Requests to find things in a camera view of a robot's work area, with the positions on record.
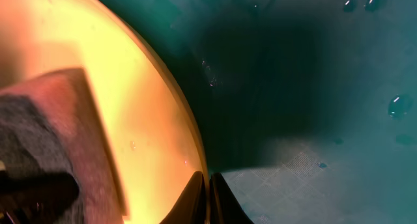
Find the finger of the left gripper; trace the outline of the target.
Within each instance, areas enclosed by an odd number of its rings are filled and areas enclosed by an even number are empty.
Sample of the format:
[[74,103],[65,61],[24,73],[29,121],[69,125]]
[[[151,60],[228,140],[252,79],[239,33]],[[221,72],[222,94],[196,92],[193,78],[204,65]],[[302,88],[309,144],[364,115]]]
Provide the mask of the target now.
[[1,171],[1,224],[53,224],[79,196],[68,173],[11,178]]

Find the yellow-green plate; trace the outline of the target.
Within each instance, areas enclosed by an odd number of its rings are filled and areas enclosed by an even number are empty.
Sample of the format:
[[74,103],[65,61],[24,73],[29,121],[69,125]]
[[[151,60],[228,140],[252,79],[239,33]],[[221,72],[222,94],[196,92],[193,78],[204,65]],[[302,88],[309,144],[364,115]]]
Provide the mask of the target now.
[[207,172],[177,82],[99,0],[1,0],[1,87],[32,94],[59,132],[89,223],[159,223]]

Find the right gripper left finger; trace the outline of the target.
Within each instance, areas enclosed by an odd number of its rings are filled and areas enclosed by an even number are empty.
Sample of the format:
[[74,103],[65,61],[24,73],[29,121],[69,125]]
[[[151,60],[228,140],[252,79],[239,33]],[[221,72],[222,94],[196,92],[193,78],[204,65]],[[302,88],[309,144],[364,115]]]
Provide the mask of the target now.
[[204,224],[206,189],[203,173],[196,171],[160,224]]

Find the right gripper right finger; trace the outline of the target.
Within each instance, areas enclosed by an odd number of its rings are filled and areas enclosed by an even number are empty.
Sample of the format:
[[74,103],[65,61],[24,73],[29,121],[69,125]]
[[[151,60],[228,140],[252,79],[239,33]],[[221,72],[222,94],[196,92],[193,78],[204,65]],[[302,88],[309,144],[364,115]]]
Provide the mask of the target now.
[[210,223],[253,224],[221,173],[214,173],[210,178]]

